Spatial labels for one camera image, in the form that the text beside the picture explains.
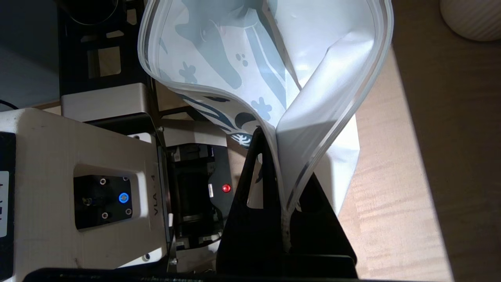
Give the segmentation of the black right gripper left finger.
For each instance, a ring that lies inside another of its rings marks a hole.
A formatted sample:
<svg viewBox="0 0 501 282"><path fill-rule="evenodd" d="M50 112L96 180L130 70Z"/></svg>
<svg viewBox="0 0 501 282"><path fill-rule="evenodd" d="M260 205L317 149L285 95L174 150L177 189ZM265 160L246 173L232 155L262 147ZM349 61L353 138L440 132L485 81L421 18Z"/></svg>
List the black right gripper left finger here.
<svg viewBox="0 0 501 282"><path fill-rule="evenodd" d="M263 209L254 209L248 207L247 200L251 185L255 183L254 166L259 154L262 154L263 161L260 173ZM245 255L280 255L283 252L278 179L270 146L261 127L252 136L220 247Z"/></svg>

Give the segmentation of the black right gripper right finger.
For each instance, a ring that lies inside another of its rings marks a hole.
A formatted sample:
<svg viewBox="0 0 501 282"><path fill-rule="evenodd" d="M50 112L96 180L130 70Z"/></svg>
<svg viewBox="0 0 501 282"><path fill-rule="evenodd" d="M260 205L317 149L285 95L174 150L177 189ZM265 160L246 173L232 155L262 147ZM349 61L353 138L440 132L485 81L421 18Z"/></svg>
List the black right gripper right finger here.
<svg viewBox="0 0 501 282"><path fill-rule="evenodd" d="M357 256L318 178L311 175L290 218L290 252L298 255Z"/></svg>

